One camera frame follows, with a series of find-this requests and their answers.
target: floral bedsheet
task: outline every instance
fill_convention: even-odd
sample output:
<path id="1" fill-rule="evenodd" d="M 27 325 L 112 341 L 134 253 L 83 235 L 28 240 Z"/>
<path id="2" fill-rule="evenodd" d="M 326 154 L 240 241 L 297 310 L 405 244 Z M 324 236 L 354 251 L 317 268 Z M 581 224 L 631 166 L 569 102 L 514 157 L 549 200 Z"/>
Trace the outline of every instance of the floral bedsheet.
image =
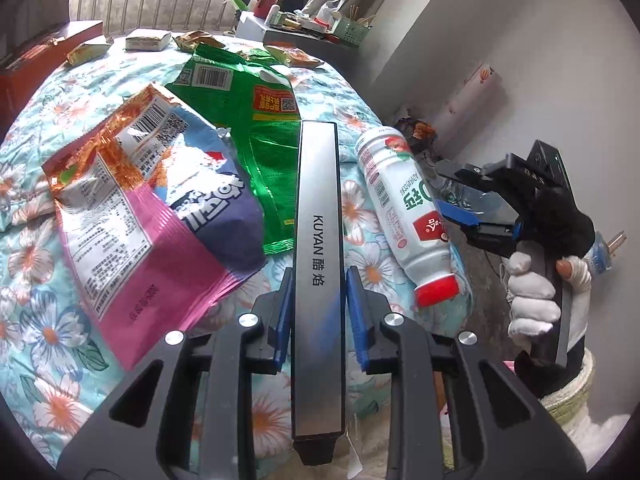
<path id="1" fill-rule="evenodd" d="M 230 50 L 260 46 L 220 40 Z M 116 40 L 101 59 L 76 68 L 61 66 L 36 92 L 0 146 L 0 393 L 52 465 L 120 381 L 123 370 L 79 307 L 40 166 L 149 82 L 173 81 L 188 57 L 173 45 L 162 52 L 126 52 L 124 40 Z M 327 64 L 314 70 L 281 67 L 281 72 L 292 83 L 303 119 L 338 124 L 345 265 L 357 266 L 364 286 L 385 294 L 396 312 L 434 332 L 453 335 L 472 306 L 455 248 L 462 293 L 418 312 L 414 285 L 388 248 L 356 166 L 354 144 L 362 132 L 380 125 L 378 118 Z M 197 329 L 215 330 L 251 309 L 259 294 L 279 287 L 291 264 L 291 252 L 269 258 L 241 288 L 214 304 Z M 352 408 L 365 416 L 388 400 L 388 378 L 363 375 L 350 340 L 348 348 L 348 397 Z M 254 376 L 259 475 L 286 460 L 290 449 L 288 379 L 288 364 L 277 376 Z"/>

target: silver screw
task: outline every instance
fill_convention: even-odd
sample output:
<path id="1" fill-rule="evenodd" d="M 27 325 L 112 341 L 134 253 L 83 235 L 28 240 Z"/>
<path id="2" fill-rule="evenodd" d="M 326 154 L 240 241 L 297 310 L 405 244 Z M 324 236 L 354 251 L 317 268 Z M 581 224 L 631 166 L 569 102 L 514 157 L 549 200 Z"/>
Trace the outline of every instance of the silver screw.
<path id="1" fill-rule="evenodd" d="M 469 330 L 465 330 L 458 334 L 458 341 L 463 345 L 475 345 L 478 342 L 478 336 L 473 332 L 469 332 Z"/>
<path id="2" fill-rule="evenodd" d="M 387 314 L 385 316 L 385 323 L 389 326 L 399 326 L 404 323 L 404 317 L 397 312 L 392 312 L 391 314 Z"/>
<path id="3" fill-rule="evenodd" d="M 184 334 L 179 330 L 171 330 L 164 336 L 164 342 L 168 345 L 179 345 L 184 340 Z"/>
<path id="4" fill-rule="evenodd" d="M 248 314 L 242 314 L 242 316 L 238 318 L 238 323 L 246 328 L 250 326 L 256 326 L 258 324 L 258 321 L 258 316 L 252 314 L 251 312 L 249 312 Z"/>

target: green chip bag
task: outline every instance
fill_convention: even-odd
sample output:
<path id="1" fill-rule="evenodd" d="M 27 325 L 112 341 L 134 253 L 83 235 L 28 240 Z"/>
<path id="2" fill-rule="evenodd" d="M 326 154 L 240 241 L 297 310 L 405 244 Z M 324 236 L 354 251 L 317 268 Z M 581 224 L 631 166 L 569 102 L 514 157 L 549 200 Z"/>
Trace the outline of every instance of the green chip bag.
<path id="1" fill-rule="evenodd" d="M 231 128 L 264 210 L 264 252 L 275 254 L 293 248 L 300 113 L 291 84 L 267 57 L 246 60 L 200 44 L 166 87 L 209 122 Z"/>

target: green basket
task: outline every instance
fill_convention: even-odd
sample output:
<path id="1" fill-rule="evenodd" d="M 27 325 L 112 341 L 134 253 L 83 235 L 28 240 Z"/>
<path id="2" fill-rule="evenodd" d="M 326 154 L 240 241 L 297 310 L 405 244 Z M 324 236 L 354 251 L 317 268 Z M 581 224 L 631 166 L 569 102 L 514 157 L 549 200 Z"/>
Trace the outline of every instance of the green basket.
<path id="1" fill-rule="evenodd" d="M 365 27 L 356 22 L 352 22 L 349 18 L 342 17 L 334 23 L 331 33 L 347 43 L 360 46 L 362 40 L 369 32 L 369 27 Z"/>

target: gloved hand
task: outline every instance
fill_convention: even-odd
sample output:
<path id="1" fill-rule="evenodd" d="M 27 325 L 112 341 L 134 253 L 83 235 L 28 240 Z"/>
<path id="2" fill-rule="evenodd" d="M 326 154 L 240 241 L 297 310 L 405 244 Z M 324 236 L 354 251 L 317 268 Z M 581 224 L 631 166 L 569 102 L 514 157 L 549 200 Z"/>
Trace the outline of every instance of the gloved hand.
<path id="1" fill-rule="evenodd" d="M 506 264 L 510 274 L 507 301 L 511 305 L 508 333 L 514 343 L 527 350 L 530 349 L 530 338 L 547 333 L 560 317 L 560 307 L 553 301 L 554 286 L 544 276 L 531 272 L 530 266 L 531 257 L 525 253 L 513 253 Z M 574 290 L 569 325 L 570 350 L 587 330 L 591 274 L 587 264 L 577 256 L 558 260 L 556 270 Z"/>

